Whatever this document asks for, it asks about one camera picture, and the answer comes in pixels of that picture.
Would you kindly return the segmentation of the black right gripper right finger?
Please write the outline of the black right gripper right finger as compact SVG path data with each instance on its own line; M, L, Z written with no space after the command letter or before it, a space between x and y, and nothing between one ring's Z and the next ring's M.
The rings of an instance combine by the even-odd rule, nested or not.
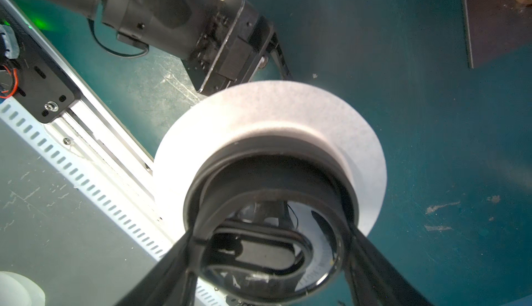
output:
M353 224L345 276L354 305L431 305Z

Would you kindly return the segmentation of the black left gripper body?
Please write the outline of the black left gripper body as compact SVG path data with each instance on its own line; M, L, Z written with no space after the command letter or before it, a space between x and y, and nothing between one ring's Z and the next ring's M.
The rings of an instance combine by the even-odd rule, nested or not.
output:
M248 0L225 0L183 65L195 90L210 96L249 82L266 58L272 22Z

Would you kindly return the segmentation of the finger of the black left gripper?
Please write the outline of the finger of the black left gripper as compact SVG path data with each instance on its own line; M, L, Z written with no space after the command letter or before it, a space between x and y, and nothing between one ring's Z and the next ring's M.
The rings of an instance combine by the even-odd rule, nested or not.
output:
M283 80L292 81L293 77L290 73L290 70L288 69L288 65L285 61L285 56L281 48L280 41L278 39L278 35L276 33L274 33L271 37L266 52L269 54L270 58L273 59L275 65L279 70L281 78Z

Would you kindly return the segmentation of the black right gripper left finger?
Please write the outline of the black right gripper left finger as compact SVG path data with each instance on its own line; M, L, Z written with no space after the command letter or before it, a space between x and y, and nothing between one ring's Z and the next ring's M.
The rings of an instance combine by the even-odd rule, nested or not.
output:
M189 267L188 244L192 232L186 232L130 290L117 305L192 305L197 275Z

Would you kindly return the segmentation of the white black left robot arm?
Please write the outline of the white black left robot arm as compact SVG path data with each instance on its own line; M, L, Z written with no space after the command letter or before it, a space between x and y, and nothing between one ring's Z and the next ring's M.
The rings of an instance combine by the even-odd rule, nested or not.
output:
M249 82L273 60L290 80L272 22L247 0L48 0L100 19L144 56L158 48L179 58L195 90L210 96Z

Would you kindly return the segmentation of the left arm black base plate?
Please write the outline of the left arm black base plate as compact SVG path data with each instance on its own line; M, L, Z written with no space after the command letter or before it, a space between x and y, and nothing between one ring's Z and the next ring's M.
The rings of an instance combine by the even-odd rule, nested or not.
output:
M1 7L1 101L17 100L40 123L50 123L81 98L55 60Z

